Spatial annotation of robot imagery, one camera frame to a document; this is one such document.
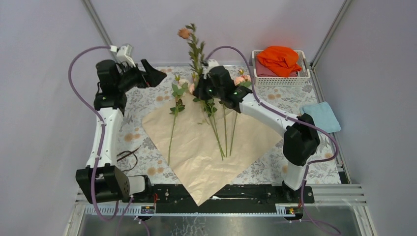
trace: red cloth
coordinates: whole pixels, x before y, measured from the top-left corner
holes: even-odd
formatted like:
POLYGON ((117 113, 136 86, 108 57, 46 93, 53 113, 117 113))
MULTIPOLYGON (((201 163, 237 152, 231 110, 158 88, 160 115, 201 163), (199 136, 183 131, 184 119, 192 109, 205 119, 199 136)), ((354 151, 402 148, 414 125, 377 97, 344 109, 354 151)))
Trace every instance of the red cloth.
MULTIPOLYGON (((256 76, 258 77, 278 77, 275 73, 273 73, 270 69, 264 67, 259 60, 255 58, 255 69, 256 69, 256 76)), ((290 73, 290 77, 297 77, 297 72, 293 71, 290 73)))
POLYGON ((301 70, 297 65, 298 54, 291 48, 271 46, 256 55, 259 63, 280 77, 289 77, 291 72, 301 70))

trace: glass panel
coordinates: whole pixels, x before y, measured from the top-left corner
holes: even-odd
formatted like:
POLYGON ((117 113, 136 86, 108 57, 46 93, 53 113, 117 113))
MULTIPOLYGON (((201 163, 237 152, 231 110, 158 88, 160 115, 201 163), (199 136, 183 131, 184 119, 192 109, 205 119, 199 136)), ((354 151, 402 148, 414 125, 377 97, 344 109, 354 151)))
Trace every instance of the glass panel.
MULTIPOLYGON (((336 226, 342 235, 359 236, 360 230, 354 211, 349 206, 307 207, 315 220, 336 226)), ((85 215, 80 236, 114 236, 120 217, 112 222, 102 222, 96 215, 85 215)), ((167 217, 154 216, 146 224, 152 236, 322 236, 326 235, 309 222, 288 223, 282 217, 167 217)), ((132 216, 125 216, 119 230, 120 236, 146 236, 144 225, 132 216)))

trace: flower stem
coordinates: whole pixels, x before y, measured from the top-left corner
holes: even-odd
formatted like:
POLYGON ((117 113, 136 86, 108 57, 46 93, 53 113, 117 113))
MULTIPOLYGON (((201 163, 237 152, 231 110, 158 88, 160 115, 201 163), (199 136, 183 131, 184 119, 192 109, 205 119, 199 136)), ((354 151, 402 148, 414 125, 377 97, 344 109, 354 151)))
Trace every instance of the flower stem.
POLYGON ((209 104, 209 106, 210 106, 210 110, 211 110, 211 117, 213 117, 213 122, 211 122, 211 119, 210 119, 210 117, 209 117, 209 119, 210 119, 210 123, 211 123, 212 127, 214 127, 214 134, 216 135, 217 142, 219 143, 220 154, 221 154, 221 156, 222 156, 222 161, 223 161, 223 160, 224 160, 224 159, 223 159, 223 157, 224 157, 224 152, 223 152, 223 149, 222 149, 222 147, 221 147, 221 143, 220 143, 220 139, 219 139, 219 133, 217 132, 216 117, 215 117, 215 115, 214 115, 213 105, 212 105, 212 104, 209 104))
POLYGON ((224 139, 226 140, 226 157, 227 157, 227 129, 226 129, 226 107, 223 106, 223 120, 224 120, 224 139))
POLYGON ((238 119, 238 113, 236 112, 235 113, 235 122, 233 124, 233 130, 232 130, 232 141, 230 143, 230 153, 229 153, 230 156, 232 155, 233 138, 235 137, 235 127, 236 127, 237 119, 238 119))
POLYGON ((171 144, 172 144, 172 136, 174 135, 174 126, 175 126, 175 120, 178 116, 178 112, 177 112, 177 107, 175 107, 175 112, 174 112, 174 123, 172 124, 172 131, 171 131, 171 140, 170 140, 170 146, 168 148, 168 166, 170 163, 170 159, 171 159, 171 144))

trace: light blue cloth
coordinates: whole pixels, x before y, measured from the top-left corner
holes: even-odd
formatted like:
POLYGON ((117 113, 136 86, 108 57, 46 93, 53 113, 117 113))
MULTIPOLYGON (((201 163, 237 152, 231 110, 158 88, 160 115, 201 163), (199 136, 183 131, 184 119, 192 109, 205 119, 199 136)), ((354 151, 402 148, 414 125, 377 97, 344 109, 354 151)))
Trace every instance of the light blue cloth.
POLYGON ((342 129, 327 102, 303 106, 300 108, 300 112, 301 114, 309 114, 313 118, 314 124, 327 133, 337 132, 342 129))

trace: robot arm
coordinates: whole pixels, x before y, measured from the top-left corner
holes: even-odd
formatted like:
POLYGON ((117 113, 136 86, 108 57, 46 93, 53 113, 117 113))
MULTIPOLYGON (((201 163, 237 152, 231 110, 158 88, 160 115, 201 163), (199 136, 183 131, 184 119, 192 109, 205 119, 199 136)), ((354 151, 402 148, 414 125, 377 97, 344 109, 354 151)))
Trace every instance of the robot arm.
POLYGON ((219 98, 229 109, 249 115, 274 129, 284 138, 284 156, 289 161, 288 172, 283 185, 293 191, 301 188, 303 174, 308 159, 316 152, 320 144, 317 131, 307 126, 287 120, 287 117, 302 120, 314 125, 308 114, 297 117, 261 100, 269 107, 274 107, 287 117, 277 116, 275 113, 262 107, 252 94, 252 90, 236 87, 230 78, 229 71, 220 66, 215 60, 209 60, 204 74, 200 76, 199 83, 193 93, 201 100, 213 97, 219 98))
POLYGON ((94 143, 86 168, 77 170, 75 176, 90 203, 92 203, 92 178, 95 178, 95 198, 98 203, 128 201, 129 195, 136 193, 139 193, 138 198, 142 199, 148 195, 150 181, 147 176, 127 177, 117 168, 116 142, 127 102, 126 92, 133 87, 141 89, 155 87, 166 77, 165 73, 154 69, 145 59, 141 60, 145 71, 139 70, 130 56, 132 46, 129 44, 124 44, 120 48, 111 46, 110 50, 117 53, 121 63, 103 60, 96 65, 101 92, 95 95, 94 108, 104 120, 104 134, 102 122, 97 117, 94 143), (102 152, 99 157, 97 151, 100 145, 102 152), (99 161, 96 176, 92 176, 97 157, 99 161))

